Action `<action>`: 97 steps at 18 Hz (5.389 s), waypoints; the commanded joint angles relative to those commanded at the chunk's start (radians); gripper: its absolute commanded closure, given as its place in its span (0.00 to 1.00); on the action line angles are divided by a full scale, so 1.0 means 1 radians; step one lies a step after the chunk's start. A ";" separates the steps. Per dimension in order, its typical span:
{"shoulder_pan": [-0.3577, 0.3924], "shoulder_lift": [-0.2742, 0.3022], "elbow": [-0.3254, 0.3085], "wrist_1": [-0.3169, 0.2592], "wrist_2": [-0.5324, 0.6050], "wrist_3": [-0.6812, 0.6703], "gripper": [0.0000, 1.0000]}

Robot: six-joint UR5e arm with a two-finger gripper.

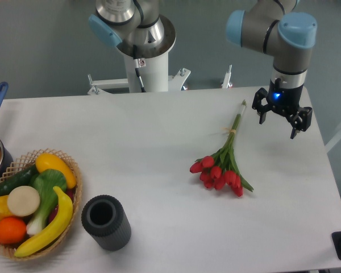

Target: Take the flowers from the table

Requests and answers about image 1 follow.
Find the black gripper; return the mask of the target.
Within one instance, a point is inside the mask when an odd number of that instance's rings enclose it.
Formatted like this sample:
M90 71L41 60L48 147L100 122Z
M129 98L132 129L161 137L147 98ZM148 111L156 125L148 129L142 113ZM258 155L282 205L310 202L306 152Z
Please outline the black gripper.
M263 124L266 114L270 110L277 114L288 114L287 121L292 126L291 139L298 133L305 132L311 125L313 109L311 107L300 107L299 102L303 90L303 85L297 88L282 88L281 80L270 82L269 90L260 88L254 96L252 108L259 115L259 124Z

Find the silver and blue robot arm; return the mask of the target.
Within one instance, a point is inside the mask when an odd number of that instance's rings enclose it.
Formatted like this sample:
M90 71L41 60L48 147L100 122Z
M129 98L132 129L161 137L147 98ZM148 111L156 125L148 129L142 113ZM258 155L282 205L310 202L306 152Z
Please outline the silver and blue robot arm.
M234 11L226 23L226 38L240 47L273 57L268 89L260 89L252 108L264 122L272 111L292 126L292 136L311 124L312 108L300 98L315 45L317 22L297 13L297 1L258 1L250 11ZM176 41L172 22L159 12L158 1L97 1L88 19L96 37L124 58L127 80L95 81L93 89L128 86L130 92L182 90L190 72L168 73L168 54Z

